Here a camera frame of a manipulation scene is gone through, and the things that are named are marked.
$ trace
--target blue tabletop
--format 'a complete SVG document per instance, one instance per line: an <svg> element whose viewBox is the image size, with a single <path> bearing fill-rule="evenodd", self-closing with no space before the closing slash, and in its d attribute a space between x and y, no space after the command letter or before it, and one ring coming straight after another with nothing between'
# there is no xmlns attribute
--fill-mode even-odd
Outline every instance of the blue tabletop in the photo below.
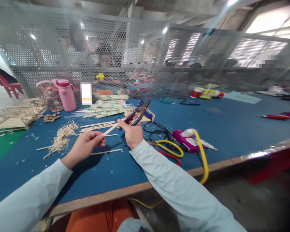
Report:
<svg viewBox="0 0 290 232"><path fill-rule="evenodd" d="M290 138L290 120L280 121L256 117L263 114L280 114L290 111L290 101L280 98L254 94L262 101L249 104L231 99L196 99L200 106L160 103L153 99L149 109L156 115L156 122L166 126L170 131L178 129L198 129L201 139L209 142L218 151L205 149L209 164L239 157ZM130 101L137 105L138 100ZM101 119L73 118L78 125L88 125L122 118L115 115ZM39 119L17 144L0 161L0 201L22 186L47 166L62 158L72 148L77 136L69 136L66 149L56 152L47 159L43 157L48 150L37 148L50 146L57 130L71 119L61 118L54 123L43 123ZM148 127L155 130L155 125ZM122 131L113 130L111 134L119 135ZM99 193L143 183L147 178L142 169L129 154L129 148L120 136L107 137L107 147L95 148L94 152L122 148L123 152L95 155L79 163L55 201L60 204ZM185 153L181 159L182 168L190 170L201 167L195 154Z"/></svg>

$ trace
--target light blue paper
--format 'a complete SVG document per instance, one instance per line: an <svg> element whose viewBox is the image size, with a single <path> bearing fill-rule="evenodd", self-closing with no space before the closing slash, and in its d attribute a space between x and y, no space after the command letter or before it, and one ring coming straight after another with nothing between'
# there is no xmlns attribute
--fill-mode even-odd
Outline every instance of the light blue paper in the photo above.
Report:
<svg viewBox="0 0 290 232"><path fill-rule="evenodd" d="M241 102L246 102L246 103L250 103L250 104L256 104L257 102L261 101L260 98L256 98L256 97L249 96L249 95L242 94L242 93L235 92L235 91L232 91L231 93L226 94L224 96L224 98L228 98L228 99L232 99L232 100L236 100L236 101L241 101Z"/></svg>

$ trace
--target black cable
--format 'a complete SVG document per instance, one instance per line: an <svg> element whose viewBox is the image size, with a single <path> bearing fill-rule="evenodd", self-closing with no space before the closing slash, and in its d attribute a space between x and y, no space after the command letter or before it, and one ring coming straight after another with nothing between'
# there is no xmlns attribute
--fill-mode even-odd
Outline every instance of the black cable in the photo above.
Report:
<svg viewBox="0 0 290 232"><path fill-rule="evenodd" d="M147 125L148 125L150 122L152 122L153 124L155 124L156 126L158 126L159 128L161 128L161 130L155 130L155 131L146 130L145 128L147 127ZM172 133L171 133L171 132L170 132L170 131L165 127L165 126L163 126L163 125L161 125L161 124L159 124L159 123L157 123L157 122L155 122L155 121L149 121L149 122L147 122L147 123L143 126L143 129L144 129L144 131L150 133L150 135L149 135L149 140L150 140L150 141L156 141L156 140L153 140L153 139L151 138L151 136L154 135L154 134L165 134L165 136L164 136L164 140L168 140L168 141L174 142L174 138L173 138L173 136L172 136ZM175 150L174 146L172 146L171 144L166 143L165 145L166 145L169 149L171 149L171 150Z"/></svg>

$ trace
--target hand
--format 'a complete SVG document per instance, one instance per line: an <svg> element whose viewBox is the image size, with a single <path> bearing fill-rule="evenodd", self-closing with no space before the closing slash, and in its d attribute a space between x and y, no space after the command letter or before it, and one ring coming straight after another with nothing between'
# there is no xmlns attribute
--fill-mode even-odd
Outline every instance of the hand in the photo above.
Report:
<svg viewBox="0 0 290 232"><path fill-rule="evenodd" d="M94 147L105 147L106 140L103 133L99 131L89 131L82 133L77 138L71 151L61 159L61 162L72 169L76 164L88 158Z"/></svg>
<svg viewBox="0 0 290 232"><path fill-rule="evenodd" d="M126 142L127 145L131 148L134 149L143 141L143 130L142 130L142 125L139 122L135 126L131 126L136 119L131 119L127 124L122 121L121 119L118 119L118 124L123 130L126 132Z"/></svg>

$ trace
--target perforated metal panel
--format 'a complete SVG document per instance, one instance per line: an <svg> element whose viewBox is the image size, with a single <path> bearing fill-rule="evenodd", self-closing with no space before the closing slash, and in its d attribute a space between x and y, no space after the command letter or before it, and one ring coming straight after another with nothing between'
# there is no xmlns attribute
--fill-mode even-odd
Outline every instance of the perforated metal panel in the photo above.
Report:
<svg viewBox="0 0 290 232"><path fill-rule="evenodd" d="M160 97L165 87L167 96L182 96L207 83L257 90L269 75L248 69L255 67L255 56L278 55L288 43L0 1L0 52L29 97L39 96L38 81L54 78L68 79L76 87L92 82L95 91L120 90L130 98ZM102 82L96 78L99 73L104 74Z"/></svg>

